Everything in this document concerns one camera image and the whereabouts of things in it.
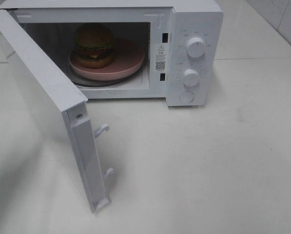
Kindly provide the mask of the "white microwave door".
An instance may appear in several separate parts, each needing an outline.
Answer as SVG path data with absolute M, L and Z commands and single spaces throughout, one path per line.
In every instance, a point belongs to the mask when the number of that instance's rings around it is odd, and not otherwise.
M 68 171 L 91 212 L 109 203 L 95 139 L 109 130 L 91 126 L 85 95 L 16 20 L 0 10 L 0 46 L 21 95 L 42 135 Z

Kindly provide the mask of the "burger with lettuce and tomato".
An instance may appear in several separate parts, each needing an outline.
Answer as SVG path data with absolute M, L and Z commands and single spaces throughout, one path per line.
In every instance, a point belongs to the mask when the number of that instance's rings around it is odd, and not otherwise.
M 111 64 L 115 57 L 115 37 L 100 23 L 85 23 L 74 34 L 76 61 L 83 67 L 98 69 Z

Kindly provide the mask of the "pink round plate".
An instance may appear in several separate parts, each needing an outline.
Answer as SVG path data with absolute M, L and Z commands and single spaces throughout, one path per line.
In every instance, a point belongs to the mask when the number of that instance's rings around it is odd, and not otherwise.
M 69 63 L 74 72 L 84 78 L 111 81 L 128 77 L 143 65 L 145 52 L 138 44 L 123 38 L 116 39 L 116 56 L 112 63 L 102 68 L 88 68 L 76 60 L 76 53 L 69 55 Z

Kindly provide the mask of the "round white door button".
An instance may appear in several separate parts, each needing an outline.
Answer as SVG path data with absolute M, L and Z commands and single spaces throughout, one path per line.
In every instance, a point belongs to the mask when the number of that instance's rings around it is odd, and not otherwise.
M 185 91 L 179 95 L 179 100 L 182 101 L 183 103 L 191 103 L 193 99 L 194 93 L 191 91 Z

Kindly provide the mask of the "white microwave oven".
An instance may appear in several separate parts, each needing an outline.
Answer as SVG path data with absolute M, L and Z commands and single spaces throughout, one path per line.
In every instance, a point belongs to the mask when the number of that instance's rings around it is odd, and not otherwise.
M 85 23 L 100 23 L 115 39 L 143 48 L 142 77 L 98 88 L 71 81 L 87 99 L 165 98 L 168 106 L 205 103 L 223 21 L 214 0 L 6 0 L 0 10 L 6 10 L 67 77 L 74 34 Z M 188 56 L 185 47 L 194 36 L 206 41 L 205 54 L 198 58 Z M 183 84 L 187 69 L 199 72 L 198 85 Z M 194 93 L 191 103 L 179 100 L 185 91 Z

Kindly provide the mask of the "lower white round knob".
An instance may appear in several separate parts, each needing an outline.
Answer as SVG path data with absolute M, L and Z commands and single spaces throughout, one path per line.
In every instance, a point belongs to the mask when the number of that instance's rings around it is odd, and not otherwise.
M 182 81 L 185 86 L 193 87 L 199 84 L 200 74 L 195 69 L 187 69 L 183 73 Z

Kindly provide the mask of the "white round knob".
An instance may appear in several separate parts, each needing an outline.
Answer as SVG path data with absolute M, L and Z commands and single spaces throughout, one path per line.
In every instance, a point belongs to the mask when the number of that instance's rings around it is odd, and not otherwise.
M 182 81 L 185 86 L 193 87 L 199 84 L 200 74 L 195 69 L 187 69 L 183 73 Z
M 198 58 L 205 54 L 206 41 L 201 36 L 194 36 L 185 42 L 188 56 Z

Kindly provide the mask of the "upper white round knob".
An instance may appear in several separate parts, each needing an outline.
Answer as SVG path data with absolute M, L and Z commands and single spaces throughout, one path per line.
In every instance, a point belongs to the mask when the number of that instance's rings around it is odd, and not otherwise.
M 188 56 L 198 58 L 205 54 L 206 41 L 201 36 L 194 36 L 185 42 Z

